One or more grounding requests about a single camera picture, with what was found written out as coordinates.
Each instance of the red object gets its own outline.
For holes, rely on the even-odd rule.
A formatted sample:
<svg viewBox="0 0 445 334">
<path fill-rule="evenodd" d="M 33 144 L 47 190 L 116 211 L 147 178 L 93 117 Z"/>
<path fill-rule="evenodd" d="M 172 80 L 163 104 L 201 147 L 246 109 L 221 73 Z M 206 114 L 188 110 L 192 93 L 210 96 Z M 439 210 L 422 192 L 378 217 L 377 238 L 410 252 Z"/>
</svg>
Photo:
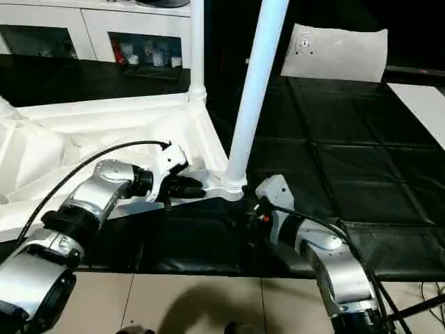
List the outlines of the red object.
<svg viewBox="0 0 445 334">
<path fill-rule="evenodd" d="M 119 43 L 115 38 L 111 38 L 111 46 L 113 47 L 114 57 L 116 58 L 116 63 L 118 65 L 125 65 L 127 64 L 127 60 L 125 59 L 124 55 L 120 51 Z"/>
</svg>

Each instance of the white shelf cabinet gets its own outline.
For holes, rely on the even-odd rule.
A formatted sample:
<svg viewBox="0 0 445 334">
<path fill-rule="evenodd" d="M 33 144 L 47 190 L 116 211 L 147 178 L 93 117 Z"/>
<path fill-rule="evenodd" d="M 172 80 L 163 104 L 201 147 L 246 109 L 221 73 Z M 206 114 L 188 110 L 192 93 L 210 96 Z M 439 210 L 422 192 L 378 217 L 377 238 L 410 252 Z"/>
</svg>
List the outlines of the white shelf cabinet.
<svg viewBox="0 0 445 334">
<path fill-rule="evenodd" d="M 96 59 L 81 10 L 78 8 L 0 4 L 0 25 L 67 29 L 77 57 Z M 5 38 L 0 38 L 0 54 L 9 53 Z"/>
<path fill-rule="evenodd" d="M 108 33 L 128 33 L 180 38 L 183 67 L 191 67 L 189 17 L 88 9 L 82 13 L 98 61 L 115 62 Z"/>
<path fill-rule="evenodd" d="M 182 65 L 191 68 L 190 6 L 170 9 L 140 6 L 134 1 L 0 0 L 0 54 L 13 53 L 5 26 L 66 29 L 79 59 L 107 62 L 116 62 L 108 33 L 143 35 L 148 40 L 150 36 L 178 38 Z M 34 42 L 38 41 L 20 36 L 16 44 Z"/>
</svg>

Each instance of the glass cabinet door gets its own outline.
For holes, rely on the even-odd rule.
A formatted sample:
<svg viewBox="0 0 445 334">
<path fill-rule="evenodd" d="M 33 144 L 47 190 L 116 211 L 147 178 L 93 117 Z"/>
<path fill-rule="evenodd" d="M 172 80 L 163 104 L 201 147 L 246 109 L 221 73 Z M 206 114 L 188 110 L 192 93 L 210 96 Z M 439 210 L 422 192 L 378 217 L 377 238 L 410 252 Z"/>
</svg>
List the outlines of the glass cabinet door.
<svg viewBox="0 0 445 334">
<path fill-rule="evenodd" d="M 108 33 L 116 63 L 182 67 L 181 38 L 135 33 Z"/>
<path fill-rule="evenodd" d="M 11 54 L 78 58 L 66 28 L 0 25 L 0 34 Z"/>
</svg>

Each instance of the black tablecloth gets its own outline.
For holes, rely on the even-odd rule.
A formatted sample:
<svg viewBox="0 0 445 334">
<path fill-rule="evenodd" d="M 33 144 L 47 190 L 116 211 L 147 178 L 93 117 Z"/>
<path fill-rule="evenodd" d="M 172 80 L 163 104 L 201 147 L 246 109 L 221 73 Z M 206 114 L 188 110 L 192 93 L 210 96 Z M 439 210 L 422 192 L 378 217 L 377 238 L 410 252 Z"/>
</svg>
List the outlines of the black tablecloth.
<svg viewBox="0 0 445 334">
<path fill-rule="evenodd" d="M 174 93 L 186 82 L 129 79 L 96 62 L 57 68 L 49 75 L 47 67 L 0 59 L 0 95 L 24 106 Z M 226 87 L 208 98 L 227 153 L 240 91 Z M 340 218 L 379 279 L 445 280 L 444 166 L 444 151 L 386 84 L 274 77 L 248 179 L 255 187 L 283 174 L 295 208 Z M 239 205 L 213 199 L 107 221 L 81 269 L 313 277 L 303 259 L 293 257 L 288 270 L 263 244 L 228 228 Z M 0 255 L 9 251 L 10 243 L 0 245 Z"/>
</svg>

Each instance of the white pole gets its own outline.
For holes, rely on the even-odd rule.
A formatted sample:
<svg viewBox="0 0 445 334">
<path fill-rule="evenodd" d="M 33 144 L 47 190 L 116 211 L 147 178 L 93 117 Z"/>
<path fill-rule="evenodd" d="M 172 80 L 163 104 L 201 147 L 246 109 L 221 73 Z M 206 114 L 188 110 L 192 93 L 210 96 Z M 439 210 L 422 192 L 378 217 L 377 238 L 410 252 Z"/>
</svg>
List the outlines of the white pole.
<svg viewBox="0 0 445 334">
<path fill-rule="evenodd" d="M 191 0 L 192 66 L 188 98 L 205 100 L 204 86 L 204 0 Z"/>
<path fill-rule="evenodd" d="M 232 191 L 245 185 L 245 170 L 288 4 L 289 0 L 263 0 L 261 4 L 229 164 L 223 177 L 224 185 Z"/>
</svg>

